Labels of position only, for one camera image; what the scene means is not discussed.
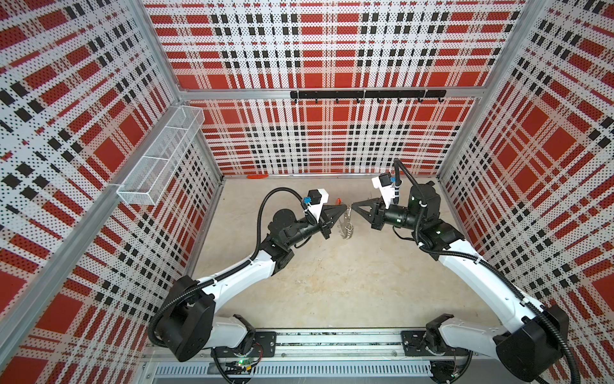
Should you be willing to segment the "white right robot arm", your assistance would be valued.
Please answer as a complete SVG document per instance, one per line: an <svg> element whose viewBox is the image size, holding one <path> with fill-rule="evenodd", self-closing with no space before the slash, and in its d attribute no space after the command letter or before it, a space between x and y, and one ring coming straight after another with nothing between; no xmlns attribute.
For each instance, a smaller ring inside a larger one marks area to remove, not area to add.
<svg viewBox="0 0 614 384"><path fill-rule="evenodd" d="M380 197L353 203L353 212L372 228L411 230L420 251L451 270L485 302L499 325L481 326L443 314L425 327L424 345L432 355L461 348L495 358L523 382L543 382L542 374L564 359L570 381L581 381L568 344L569 316L558 306L547 307L522 291L488 264L454 226L440 217L441 197L432 182L414 184L401 206L401 182L390 174L373 178Z"/></svg>

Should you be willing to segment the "metal keyring gauge red handle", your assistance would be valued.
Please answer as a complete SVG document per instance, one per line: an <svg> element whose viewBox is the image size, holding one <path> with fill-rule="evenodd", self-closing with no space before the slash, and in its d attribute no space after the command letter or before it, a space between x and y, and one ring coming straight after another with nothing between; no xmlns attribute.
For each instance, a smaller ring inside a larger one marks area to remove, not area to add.
<svg viewBox="0 0 614 384"><path fill-rule="evenodd" d="M345 213L342 215L342 217L338 221L340 225L340 235L344 240L349 240L353 236L354 226L351 222L351 217L352 217L352 207L351 205L348 205L346 207Z"/></svg>

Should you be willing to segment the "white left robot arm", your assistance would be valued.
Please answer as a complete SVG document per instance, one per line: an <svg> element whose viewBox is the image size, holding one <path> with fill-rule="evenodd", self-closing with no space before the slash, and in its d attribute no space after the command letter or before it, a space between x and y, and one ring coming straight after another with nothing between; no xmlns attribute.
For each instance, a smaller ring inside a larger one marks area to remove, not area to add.
<svg viewBox="0 0 614 384"><path fill-rule="evenodd" d="M321 205L319 219L297 219L289 209L279 210L257 254L207 278L179 278L160 311L151 319L148 336L186 362L202 350L230 350L249 355L257 342L255 328L240 315L222 317L218 311L255 283L276 275L294 257L294 246L320 234L329 238L347 206Z"/></svg>

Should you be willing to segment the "black hook rail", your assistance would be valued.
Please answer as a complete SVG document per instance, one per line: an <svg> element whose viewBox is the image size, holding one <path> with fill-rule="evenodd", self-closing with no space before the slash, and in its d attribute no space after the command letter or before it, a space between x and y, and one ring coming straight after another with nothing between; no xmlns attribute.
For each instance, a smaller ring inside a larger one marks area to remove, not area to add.
<svg viewBox="0 0 614 384"><path fill-rule="evenodd" d="M319 101L324 99L341 100L341 99L436 99L441 101L447 94L447 90L388 90L388 91L290 91L289 96L292 100L313 100Z"/></svg>

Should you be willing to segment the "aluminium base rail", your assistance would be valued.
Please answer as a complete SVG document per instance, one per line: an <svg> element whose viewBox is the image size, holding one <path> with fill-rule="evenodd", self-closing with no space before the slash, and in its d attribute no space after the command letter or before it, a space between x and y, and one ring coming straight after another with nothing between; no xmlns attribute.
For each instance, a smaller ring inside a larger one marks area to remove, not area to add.
<svg viewBox="0 0 614 384"><path fill-rule="evenodd" d="M203 350L180 363L150 348L137 383L516 383L497 360L467 350L428 351L422 328L272 329L247 357Z"/></svg>

